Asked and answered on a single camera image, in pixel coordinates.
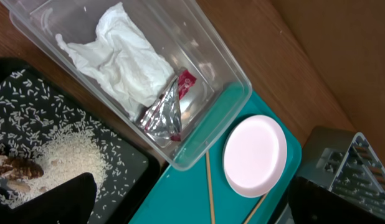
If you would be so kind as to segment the rice and food scraps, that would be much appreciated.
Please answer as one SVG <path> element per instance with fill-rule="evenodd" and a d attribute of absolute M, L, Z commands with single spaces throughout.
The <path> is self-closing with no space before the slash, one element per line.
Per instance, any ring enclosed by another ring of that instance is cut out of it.
<path fill-rule="evenodd" d="M 66 126 L 49 142 L 39 147 L 38 157 L 28 158 L 0 152 L 8 156 L 31 159 L 44 171 L 42 177 L 29 181 L 28 193 L 9 189 L 6 181 L 0 178 L 0 205 L 14 208 L 84 172 L 93 175 L 99 191 L 107 178 L 106 171 L 110 165 L 104 160 L 98 145 L 92 141 L 92 136 L 92 132 L 86 129 L 73 132 L 70 126 Z"/>

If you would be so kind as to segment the pink round plate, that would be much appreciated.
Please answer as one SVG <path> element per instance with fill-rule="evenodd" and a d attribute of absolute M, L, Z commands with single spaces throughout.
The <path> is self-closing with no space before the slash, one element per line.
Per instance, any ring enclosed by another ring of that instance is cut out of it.
<path fill-rule="evenodd" d="M 255 198 L 280 180 L 287 163 L 287 140 L 281 126 L 265 115 L 250 116 L 236 125 L 224 145 L 226 180 L 239 195 Z"/>

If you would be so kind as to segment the wooden chopstick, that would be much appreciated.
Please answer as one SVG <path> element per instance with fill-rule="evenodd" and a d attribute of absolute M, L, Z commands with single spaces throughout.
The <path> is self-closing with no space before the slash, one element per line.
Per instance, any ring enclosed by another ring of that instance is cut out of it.
<path fill-rule="evenodd" d="M 210 205 L 210 213 L 211 213 L 211 223 L 216 223 L 216 216 L 214 210 L 214 197 L 212 191 L 212 175 L 211 175 L 211 163 L 210 163 L 210 155 L 209 151 L 206 152 L 206 171 L 207 171 L 207 186 L 209 192 L 209 205 Z"/>
<path fill-rule="evenodd" d="M 266 199 L 268 194 L 264 194 L 260 200 L 256 203 L 255 207 L 250 211 L 250 213 L 248 214 L 248 216 L 246 217 L 246 219 L 244 220 L 243 224 L 248 224 L 249 221 L 251 220 L 251 218 L 254 216 L 254 214 L 256 213 L 256 211 L 259 209 L 259 207 L 261 206 L 261 204 L 263 203 L 263 201 Z"/>

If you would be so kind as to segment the left wooden chopstick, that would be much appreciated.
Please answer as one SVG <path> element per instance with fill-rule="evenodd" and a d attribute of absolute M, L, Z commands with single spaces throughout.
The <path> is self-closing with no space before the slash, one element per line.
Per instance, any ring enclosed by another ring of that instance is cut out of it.
<path fill-rule="evenodd" d="M 209 151 L 206 152 L 206 171 L 207 171 L 207 186 L 209 192 L 209 205 L 210 205 L 210 213 L 211 213 L 211 223 L 216 223 L 216 216 L 214 210 L 214 197 L 212 191 L 212 175 L 211 175 L 211 163 L 210 163 L 210 155 Z"/>

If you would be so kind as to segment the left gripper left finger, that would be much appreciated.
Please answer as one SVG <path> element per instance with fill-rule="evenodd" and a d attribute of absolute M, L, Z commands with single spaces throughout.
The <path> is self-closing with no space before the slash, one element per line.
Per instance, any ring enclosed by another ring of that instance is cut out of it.
<path fill-rule="evenodd" d="M 93 175 L 86 172 L 17 208 L 0 205 L 0 223 L 87 223 L 96 195 Z"/>

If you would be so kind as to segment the red silver foil wrapper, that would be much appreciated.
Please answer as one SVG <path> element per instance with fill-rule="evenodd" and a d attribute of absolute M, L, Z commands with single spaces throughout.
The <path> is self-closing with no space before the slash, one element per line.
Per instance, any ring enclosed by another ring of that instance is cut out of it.
<path fill-rule="evenodd" d="M 181 140 L 182 122 L 180 101 L 194 86 L 197 78 L 187 69 L 175 75 L 159 98 L 144 111 L 136 125 L 157 139 Z"/>

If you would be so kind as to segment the grey plastic dish rack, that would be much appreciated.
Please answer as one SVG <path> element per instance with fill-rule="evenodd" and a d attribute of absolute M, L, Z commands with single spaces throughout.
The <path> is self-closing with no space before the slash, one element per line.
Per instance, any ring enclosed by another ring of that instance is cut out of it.
<path fill-rule="evenodd" d="M 308 179 L 385 220 L 385 168 L 361 132 L 315 127 L 302 149 L 295 177 Z M 295 223 L 288 190 L 271 223 Z"/>

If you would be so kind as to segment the black plastic tray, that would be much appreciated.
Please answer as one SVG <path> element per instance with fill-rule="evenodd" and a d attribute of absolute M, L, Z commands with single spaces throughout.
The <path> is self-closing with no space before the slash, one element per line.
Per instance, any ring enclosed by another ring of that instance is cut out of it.
<path fill-rule="evenodd" d="M 38 70 L 19 58 L 0 58 L 0 152 L 28 158 L 61 128 L 91 131 L 110 168 L 89 223 L 128 223 L 158 179 L 158 161 L 114 133 Z"/>

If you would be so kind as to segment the right wooden chopstick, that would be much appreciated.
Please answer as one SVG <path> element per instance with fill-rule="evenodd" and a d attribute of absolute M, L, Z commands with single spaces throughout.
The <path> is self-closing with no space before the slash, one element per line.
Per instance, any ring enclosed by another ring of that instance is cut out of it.
<path fill-rule="evenodd" d="M 259 209 L 259 207 L 261 206 L 261 204 L 263 203 L 263 201 L 266 199 L 268 194 L 264 194 L 260 200 L 256 203 L 255 207 L 250 211 L 250 213 L 248 214 L 248 216 L 246 217 L 246 219 L 244 220 L 243 224 L 248 224 L 249 221 L 251 220 L 251 218 L 254 216 L 254 214 L 256 213 L 256 211 Z"/>

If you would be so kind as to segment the clear plastic waste bin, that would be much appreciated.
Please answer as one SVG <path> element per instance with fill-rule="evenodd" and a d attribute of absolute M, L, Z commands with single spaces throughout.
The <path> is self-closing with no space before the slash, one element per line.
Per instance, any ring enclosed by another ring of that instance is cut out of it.
<path fill-rule="evenodd" d="M 81 74 L 57 45 L 88 43 L 116 0 L 3 0 L 12 23 L 124 122 L 128 115 L 99 84 Z M 196 1 L 123 1 L 123 8 L 155 51 L 175 72 L 187 70 L 195 84 L 180 102 L 179 142 L 137 134 L 177 170 L 190 169 L 220 138 L 252 94 L 252 85 Z"/>

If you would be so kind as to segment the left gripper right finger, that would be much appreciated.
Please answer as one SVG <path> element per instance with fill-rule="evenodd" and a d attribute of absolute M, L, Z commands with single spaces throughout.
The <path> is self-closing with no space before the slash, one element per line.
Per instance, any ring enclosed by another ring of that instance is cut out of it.
<path fill-rule="evenodd" d="M 385 224 L 385 220 L 303 177 L 288 190 L 288 205 L 296 224 Z"/>

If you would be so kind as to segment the white napkin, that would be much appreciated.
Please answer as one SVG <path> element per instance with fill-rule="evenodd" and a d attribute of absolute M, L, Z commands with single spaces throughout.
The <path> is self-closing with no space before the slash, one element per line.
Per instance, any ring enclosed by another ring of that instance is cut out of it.
<path fill-rule="evenodd" d="M 96 80 L 134 121 L 143 107 L 150 107 L 159 97 L 174 70 L 156 53 L 121 2 L 105 11 L 95 33 L 95 41 L 87 44 L 66 43 L 61 34 L 55 39 L 75 68 Z"/>

